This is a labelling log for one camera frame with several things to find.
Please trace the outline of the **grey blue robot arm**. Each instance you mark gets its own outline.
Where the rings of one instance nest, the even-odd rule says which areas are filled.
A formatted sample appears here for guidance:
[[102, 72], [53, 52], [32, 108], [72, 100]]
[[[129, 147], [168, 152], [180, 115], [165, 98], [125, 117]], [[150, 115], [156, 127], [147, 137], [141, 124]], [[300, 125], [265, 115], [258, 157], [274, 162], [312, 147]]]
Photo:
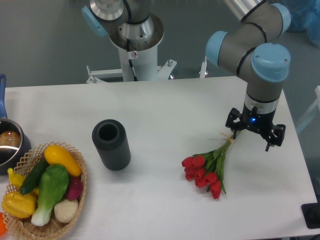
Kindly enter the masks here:
[[[286, 127], [273, 118], [289, 74], [291, 55], [273, 40], [291, 23], [289, 10], [264, 0], [228, 0], [226, 5], [242, 23], [235, 33], [215, 32], [205, 47], [205, 58], [235, 74], [247, 84], [243, 110], [232, 109], [226, 127], [233, 133], [249, 130], [281, 146]], [[164, 36], [162, 21], [150, 12], [147, 0], [91, 0], [81, 10], [90, 29], [108, 36], [117, 47], [126, 82], [165, 80], [168, 65], [158, 65], [158, 45]]]

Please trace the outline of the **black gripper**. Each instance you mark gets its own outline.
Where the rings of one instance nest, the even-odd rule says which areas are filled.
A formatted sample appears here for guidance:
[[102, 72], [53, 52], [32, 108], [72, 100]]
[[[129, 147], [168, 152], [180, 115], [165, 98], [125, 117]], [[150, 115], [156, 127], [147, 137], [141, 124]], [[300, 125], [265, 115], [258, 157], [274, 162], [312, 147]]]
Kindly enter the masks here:
[[274, 107], [263, 110], [245, 103], [242, 113], [236, 108], [230, 110], [225, 126], [233, 132], [233, 139], [236, 139], [242, 130], [260, 133], [267, 142], [265, 151], [268, 152], [270, 147], [282, 145], [286, 132], [285, 124], [273, 124], [275, 111]]

